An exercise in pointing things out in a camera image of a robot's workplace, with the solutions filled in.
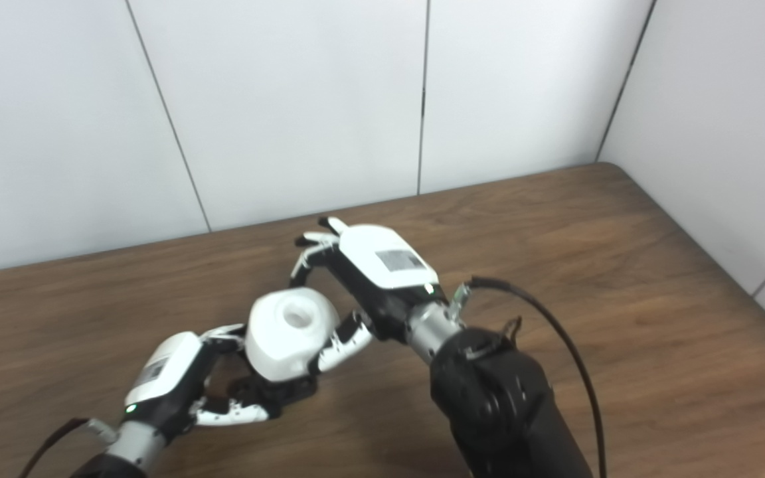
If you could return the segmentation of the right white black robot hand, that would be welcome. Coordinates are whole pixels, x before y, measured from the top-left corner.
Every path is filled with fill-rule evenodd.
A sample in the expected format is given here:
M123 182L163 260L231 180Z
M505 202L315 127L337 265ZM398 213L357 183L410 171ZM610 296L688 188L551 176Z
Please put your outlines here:
M355 356L371 339L407 345L427 309L441 311L446 297L438 274L396 231L374 224L349 226L334 216L319 218L327 229L295 239L303 248L289 278L290 288L306 285L311 272L325 267L356 300L318 355L310 375L318 375Z

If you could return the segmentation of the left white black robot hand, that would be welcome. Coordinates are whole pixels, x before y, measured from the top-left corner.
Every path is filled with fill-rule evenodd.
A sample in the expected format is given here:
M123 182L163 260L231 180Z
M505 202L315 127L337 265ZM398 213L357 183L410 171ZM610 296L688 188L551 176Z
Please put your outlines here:
M239 323L203 334L185 331L164 340L128 392L122 421L151 426L172 442L194 426L242 426L282 417L281 406L255 399L251 392L207 396L218 358L245 351L245 334L246 325Z

